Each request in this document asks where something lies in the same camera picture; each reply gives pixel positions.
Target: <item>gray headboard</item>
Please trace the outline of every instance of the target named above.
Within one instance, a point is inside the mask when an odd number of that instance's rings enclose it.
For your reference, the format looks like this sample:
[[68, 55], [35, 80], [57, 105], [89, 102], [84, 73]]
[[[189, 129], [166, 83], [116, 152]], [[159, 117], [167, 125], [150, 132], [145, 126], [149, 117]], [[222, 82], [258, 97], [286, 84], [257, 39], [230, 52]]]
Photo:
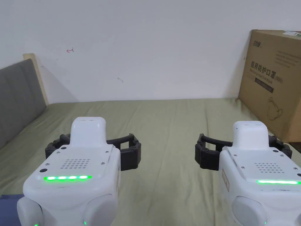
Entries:
[[0, 149], [46, 108], [32, 59], [0, 70]]

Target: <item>green led light strip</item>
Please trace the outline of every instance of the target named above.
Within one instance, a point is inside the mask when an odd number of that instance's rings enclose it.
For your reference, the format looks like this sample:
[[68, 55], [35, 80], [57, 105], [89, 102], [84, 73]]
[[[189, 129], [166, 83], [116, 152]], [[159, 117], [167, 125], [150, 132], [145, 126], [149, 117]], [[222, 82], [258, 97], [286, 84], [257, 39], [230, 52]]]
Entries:
[[82, 176], [59, 176], [59, 177], [44, 177], [44, 180], [75, 180], [75, 179], [89, 179], [92, 176], [82, 175]]
[[257, 180], [259, 184], [301, 184], [301, 181], [295, 180]]

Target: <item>cardboard box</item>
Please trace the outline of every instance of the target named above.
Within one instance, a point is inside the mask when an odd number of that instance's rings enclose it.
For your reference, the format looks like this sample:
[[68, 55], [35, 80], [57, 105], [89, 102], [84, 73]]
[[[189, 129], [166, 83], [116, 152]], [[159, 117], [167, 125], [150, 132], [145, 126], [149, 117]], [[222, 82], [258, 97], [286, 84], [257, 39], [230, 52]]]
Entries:
[[283, 142], [301, 142], [301, 32], [253, 30], [239, 99]]

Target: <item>green bed sheet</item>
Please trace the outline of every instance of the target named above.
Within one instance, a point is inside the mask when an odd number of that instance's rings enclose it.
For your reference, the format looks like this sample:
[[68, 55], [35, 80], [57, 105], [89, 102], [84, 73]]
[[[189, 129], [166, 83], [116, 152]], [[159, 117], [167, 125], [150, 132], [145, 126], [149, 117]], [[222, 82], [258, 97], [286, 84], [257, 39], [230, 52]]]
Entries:
[[[236, 225], [219, 192], [215, 171], [200, 169], [194, 146], [200, 133], [233, 140], [232, 125], [257, 120], [238, 99], [58, 103], [0, 150], [0, 195], [20, 194], [45, 160], [45, 147], [70, 133], [79, 116], [101, 116], [107, 139], [133, 133], [142, 143], [138, 169], [123, 171], [113, 226]], [[293, 150], [299, 166], [301, 154]]]

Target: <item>white plastic casing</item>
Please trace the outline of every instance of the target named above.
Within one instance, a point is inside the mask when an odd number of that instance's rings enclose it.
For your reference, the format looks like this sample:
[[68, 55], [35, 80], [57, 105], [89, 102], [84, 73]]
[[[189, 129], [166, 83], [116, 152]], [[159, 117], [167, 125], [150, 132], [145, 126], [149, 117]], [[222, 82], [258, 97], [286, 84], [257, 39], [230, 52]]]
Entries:
[[233, 130], [233, 146], [224, 147], [220, 154], [219, 175], [235, 222], [240, 226], [301, 225], [301, 184], [257, 182], [301, 181], [299, 166], [269, 147], [268, 130], [262, 122], [239, 121]]
[[[111, 225], [117, 211], [120, 150], [106, 143], [101, 117], [79, 117], [72, 123], [69, 145], [52, 153], [25, 181], [26, 198], [41, 206], [39, 226]], [[52, 176], [81, 176], [79, 180], [45, 180]], [[22, 226], [27, 225], [20, 218]]]

